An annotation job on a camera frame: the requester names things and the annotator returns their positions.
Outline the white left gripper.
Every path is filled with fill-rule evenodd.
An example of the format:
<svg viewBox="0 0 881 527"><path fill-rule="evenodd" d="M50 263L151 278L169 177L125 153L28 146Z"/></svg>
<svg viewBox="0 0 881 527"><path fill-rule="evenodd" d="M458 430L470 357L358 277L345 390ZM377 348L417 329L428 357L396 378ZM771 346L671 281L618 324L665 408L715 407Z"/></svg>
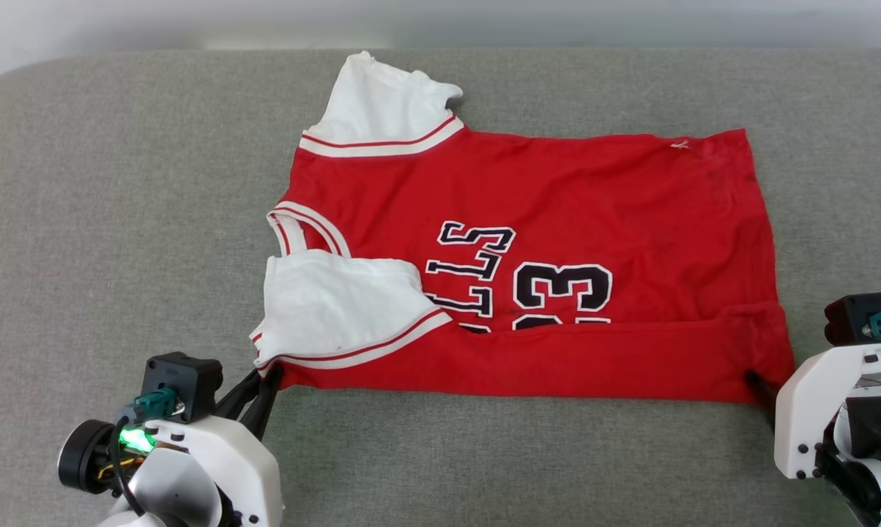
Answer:
<svg viewBox="0 0 881 527"><path fill-rule="evenodd" d="M146 423L140 428L152 444L146 452L122 443L112 449L125 428L86 421L63 444L59 481L85 493L115 494L95 527L282 527L279 466L261 442L282 376L281 364L271 364L263 377L252 370L216 404L215 416Z"/></svg>

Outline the red and white basketball jersey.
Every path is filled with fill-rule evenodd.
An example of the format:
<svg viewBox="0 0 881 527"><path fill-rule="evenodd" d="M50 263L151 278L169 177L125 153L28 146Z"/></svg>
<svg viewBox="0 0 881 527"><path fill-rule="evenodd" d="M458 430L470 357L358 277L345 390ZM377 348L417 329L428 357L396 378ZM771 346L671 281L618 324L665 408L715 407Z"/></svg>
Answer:
<svg viewBox="0 0 881 527"><path fill-rule="evenodd" d="M791 377L744 130L474 131L461 88L346 58L289 187L250 334L282 388L747 403Z"/></svg>

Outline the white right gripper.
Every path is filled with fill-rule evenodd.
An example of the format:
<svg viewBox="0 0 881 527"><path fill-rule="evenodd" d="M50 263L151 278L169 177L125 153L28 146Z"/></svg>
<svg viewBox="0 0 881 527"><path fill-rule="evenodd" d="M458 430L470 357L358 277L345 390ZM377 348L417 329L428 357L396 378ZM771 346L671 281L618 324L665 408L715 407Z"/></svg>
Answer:
<svg viewBox="0 0 881 527"><path fill-rule="evenodd" d="M777 389L754 370L745 383L755 403L775 411L774 461L783 476L811 478L815 444L864 376L881 373L881 343L839 346L809 357Z"/></svg>

